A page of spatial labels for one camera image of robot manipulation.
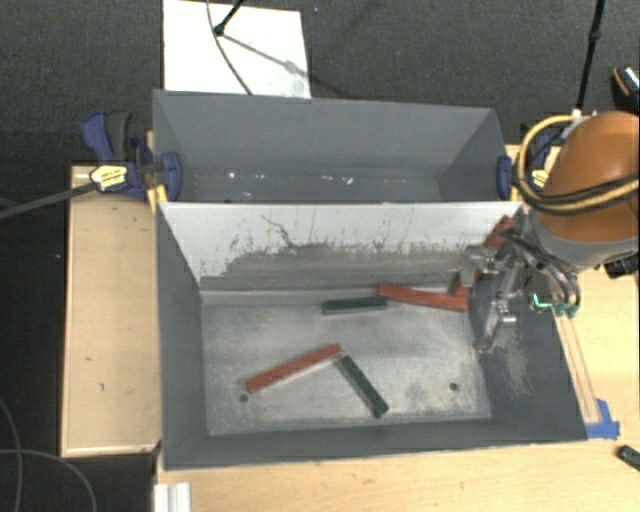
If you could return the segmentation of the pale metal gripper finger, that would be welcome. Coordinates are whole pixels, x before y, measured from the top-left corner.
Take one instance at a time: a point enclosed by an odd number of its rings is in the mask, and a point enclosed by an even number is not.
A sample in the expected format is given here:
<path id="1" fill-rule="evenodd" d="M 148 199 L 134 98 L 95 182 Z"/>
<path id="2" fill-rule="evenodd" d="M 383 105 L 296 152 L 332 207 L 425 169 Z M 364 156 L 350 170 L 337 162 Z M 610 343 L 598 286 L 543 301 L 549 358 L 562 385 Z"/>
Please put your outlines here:
<path id="1" fill-rule="evenodd" d="M 459 280 L 463 287 L 472 288 L 483 274 L 498 274 L 498 249 L 478 245 L 467 246 L 463 252 Z"/>
<path id="2" fill-rule="evenodd" d="M 501 346 L 501 332 L 518 327 L 519 317 L 511 301 L 501 294 L 490 298 L 471 299 L 471 327 L 473 347 L 479 352 L 491 351 Z"/>

